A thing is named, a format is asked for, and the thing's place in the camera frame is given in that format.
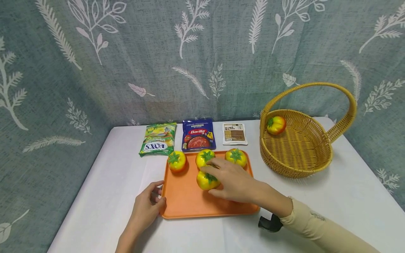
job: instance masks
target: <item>wicker basket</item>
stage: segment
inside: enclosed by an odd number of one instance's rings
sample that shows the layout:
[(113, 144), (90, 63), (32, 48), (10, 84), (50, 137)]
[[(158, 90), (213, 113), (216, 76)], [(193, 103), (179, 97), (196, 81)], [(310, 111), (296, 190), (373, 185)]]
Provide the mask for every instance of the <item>wicker basket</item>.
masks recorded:
[[(349, 98), (346, 116), (328, 132), (312, 117), (294, 110), (270, 111), (285, 95), (309, 86), (330, 86)], [(290, 178), (302, 178), (325, 169), (332, 161), (331, 143), (341, 136), (356, 116), (356, 101), (351, 93), (333, 83), (307, 83), (288, 89), (273, 98), (260, 116), (260, 154), (273, 171)], [(270, 118), (281, 116), (287, 127), (280, 135), (271, 135), (266, 126)]]

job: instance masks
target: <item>left hand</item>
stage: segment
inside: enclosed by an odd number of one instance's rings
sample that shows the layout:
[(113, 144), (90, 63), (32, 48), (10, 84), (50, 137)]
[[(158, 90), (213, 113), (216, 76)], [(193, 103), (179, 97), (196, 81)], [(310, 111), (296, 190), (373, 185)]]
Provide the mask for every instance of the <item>left hand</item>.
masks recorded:
[(152, 182), (135, 198), (134, 209), (128, 221), (126, 230), (141, 234), (156, 219), (161, 208), (166, 205), (166, 197), (159, 198), (164, 181)]

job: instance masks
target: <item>orange tray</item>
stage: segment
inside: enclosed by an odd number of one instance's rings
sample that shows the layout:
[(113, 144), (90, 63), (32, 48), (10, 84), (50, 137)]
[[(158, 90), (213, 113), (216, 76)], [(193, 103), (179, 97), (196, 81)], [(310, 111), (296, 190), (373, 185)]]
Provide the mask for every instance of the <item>orange tray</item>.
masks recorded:
[[(225, 158), (225, 153), (226, 151), (217, 151), (215, 156)], [(185, 153), (185, 156), (187, 168), (178, 174), (173, 174), (166, 163), (162, 189), (162, 197), (166, 196), (167, 198), (166, 208), (160, 212), (163, 218), (249, 215), (259, 211), (257, 205), (223, 200), (203, 191), (196, 181), (199, 172), (195, 162), (197, 153)], [(248, 156), (245, 170), (253, 176)]]

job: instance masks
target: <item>green snack bag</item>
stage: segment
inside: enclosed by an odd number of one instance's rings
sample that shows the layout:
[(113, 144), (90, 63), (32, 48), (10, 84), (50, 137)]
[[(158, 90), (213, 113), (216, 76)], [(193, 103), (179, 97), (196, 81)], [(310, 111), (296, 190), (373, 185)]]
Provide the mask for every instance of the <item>green snack bag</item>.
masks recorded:
[(146, 127), (139, 155), (169, 155), (175, 149), (175, 134), (177, 123), (155, 124)]

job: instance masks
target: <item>basket handle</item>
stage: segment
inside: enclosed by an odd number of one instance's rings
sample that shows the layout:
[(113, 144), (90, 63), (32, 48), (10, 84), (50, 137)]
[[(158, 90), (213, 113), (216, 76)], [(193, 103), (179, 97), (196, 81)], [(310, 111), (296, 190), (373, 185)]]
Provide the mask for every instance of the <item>basket handle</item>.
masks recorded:
[(340, 85), (334, 84), (334, 83), (306, 83), (302, 84), (300, 86), (295, 86), (292, 89), (288, 89), (277, 96), (275, 96), (270, 102), (268, 102), (263, 109), (262, 113), (260, 114), (260, 137), (262, 137), (262, 134), (265, 131), (266, 127), (266, 115), (270, 112), (271, 108), (275, 105), (275, 103), (282, 99), (284, 96), (290, 94), (293, 91), (296, 91), (298, 89), (303, 89), (309, 86), (329, 86), (336, 88), (343, 92), (349, 99), (349, 109), (346, 113), (346, 115), (338, 122), (336, 123), (328, 132), (326, 132), (327, 136), (329, 137), (330, 142), (334, 142), (339, 136), (341, 136), (353, 123), (354, 118), (356, 117), (356, 112), (357, 112), (357, 102), (354, 99), (353, 95), (345, 88), (343, 88)]

